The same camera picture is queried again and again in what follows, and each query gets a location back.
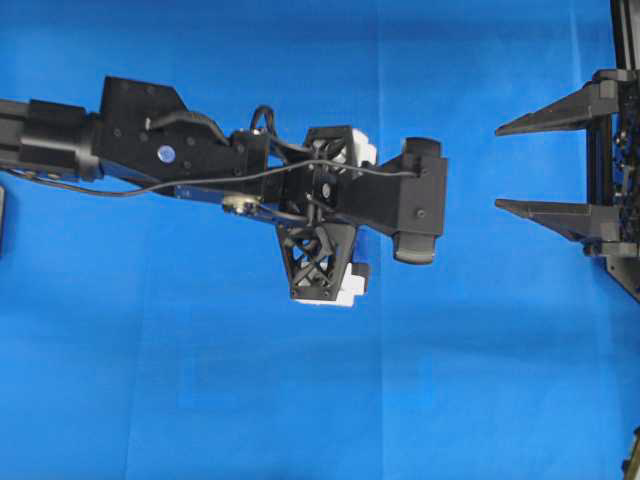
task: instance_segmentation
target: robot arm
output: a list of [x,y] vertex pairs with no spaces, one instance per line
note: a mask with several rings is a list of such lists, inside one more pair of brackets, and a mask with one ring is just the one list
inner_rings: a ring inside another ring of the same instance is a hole
[[[282,166],[269,166],[274,156]],[[0,169],[92,195],[155,192],[217,203],[273,224],[290,295],[311,303],[350,304],[364,293],[368,267],[352,261],[360,226],[392,237],[394,257],[416,265],[433,261],[443,233],[447,161],[436,141],[407,139],[399,156],[377,165],[375,147],[349,126],[311,128],[302,145],[284,142],[265,106],[248,130],[225,136],[173,88],[121,78],[107,77],[97,114],[0,101]],[[70,183],[105,175],[137,188]]]

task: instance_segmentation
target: blue background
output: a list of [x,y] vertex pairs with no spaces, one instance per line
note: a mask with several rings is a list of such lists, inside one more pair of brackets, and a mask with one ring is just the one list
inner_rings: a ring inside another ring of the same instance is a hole
[[[99,107],[174,85],[227,132],[350,123],[450,158],[429,268],[367,243],[353,310],[291,303],[271,228],[2,176],[0,477],[619,478],[640,307],[579,246],[493,207],[585,198],[582,133],[493,130],[614,63],[608,2],[22,0],[0,97]],[[126,188],[108,180],[105,189]]]

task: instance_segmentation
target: wire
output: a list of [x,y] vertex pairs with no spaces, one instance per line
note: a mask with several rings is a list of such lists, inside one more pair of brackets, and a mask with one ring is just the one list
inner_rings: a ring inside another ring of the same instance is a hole
[[69,190],[77,193],[85,193],[87,195],[94,195],[98,197],[135,197],[136,195],[142,195],[143,193],[154,192],[156,190],[162,190],[163,188],[179,187],[182,185],[216,185],[221,183],[238,183],[249,182],[252,180],[258,180],[260,178],[269,177],[271,175],[277,175],[279,173],[286,173],[293,170],[297,170],[304,167],[323,165],[327,167],[339,168],[341,170],[351,170],[354,172],[366,173],[369,175],[376,175],[379,177],[417,177],[414,172],[381,172],[379,170],[370,170],[368,168],[356,167],[353,165],[344,165],[330,160],[305,160],[283,167],[272,168],[271,170],[265,170],[264,172],[254,173],[251,175],[242,175],[238,177],[217,177],[217,178],[198,178],[198,179],[185,179],[185,180],[171,180],[169,182],[156,183],[144,188],[138,188],[136,190],[129,190],[124,192],[108,192],[101,190],[92,190],[89,188],[76,187],[75,185],[69,185],[66,183],[54,182],[49,180],[43,180],[32,175],[26,175],[24,173],[16,172],[14,170],[4,170],[9,175],[21,178],[23,180],[29,180],[40,185],[46,185],[48,187],[59,188],[62,190]]
[[265,212],[267,212],[267,214],[271,215],[272,217],[278,217],[278,218],[282,218],[284,220],[289,220],[289,221],[293,221],[293,222],[306,222],[307,221],[307,217],[304,217],[302,215],[295,215],[293,213],[287,213],[287,212],[283,212],[283,211],[280,211],[280,210],[274,210],[274,209],[266,207],[264,205],[258,205],[258,208],[260,210],[264,210]]
[[256,108],[255,112],[253,112],[253,116],[251,117],[251,123],[249,124],[249,130],[255,130],[258,127],[258,122],[260,118],[264,117],[265,126],[267,128],[267,132],[269,132],[274,137],[277,137],[276,133],[276,119],[275,113],[273,112],[273,108],[268,105],[260,105]]
[[224,136],[224,132],[215,122],[215,120],[207,117],[203,113],[178,110],[160,118],[156,118],[153,120],[147,119],[146,128],[147,130],[157,130],[159,128],[164,128],[167,125],[172,125],[177,122],[185,122],[208,127],[213,132],[213,135],[220,141],[220,143],[227,147],[231,145],[227,137]]

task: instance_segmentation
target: mounting plate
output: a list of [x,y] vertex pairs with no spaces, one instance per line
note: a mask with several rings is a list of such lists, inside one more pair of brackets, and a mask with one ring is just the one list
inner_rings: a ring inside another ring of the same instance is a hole
[[640,302],[640,259],[607,257],[605,264],[607,273]]

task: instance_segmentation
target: blue backdrop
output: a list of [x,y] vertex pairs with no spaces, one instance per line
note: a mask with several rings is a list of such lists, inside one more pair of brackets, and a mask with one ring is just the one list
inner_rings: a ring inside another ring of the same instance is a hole
[[[614,63],[608,2],[5,1],[0,97],[97,110],[174,85],[227,132],[353,124],[450,158],[429,268],[372,235],[353,310],[291,303],[271,228],[6,176],[0,477],[619,478],[640,307],[579,246],[493,207],[585,198],[582,133],[496,139]],[[99,185],[122,189],[108,180]]]

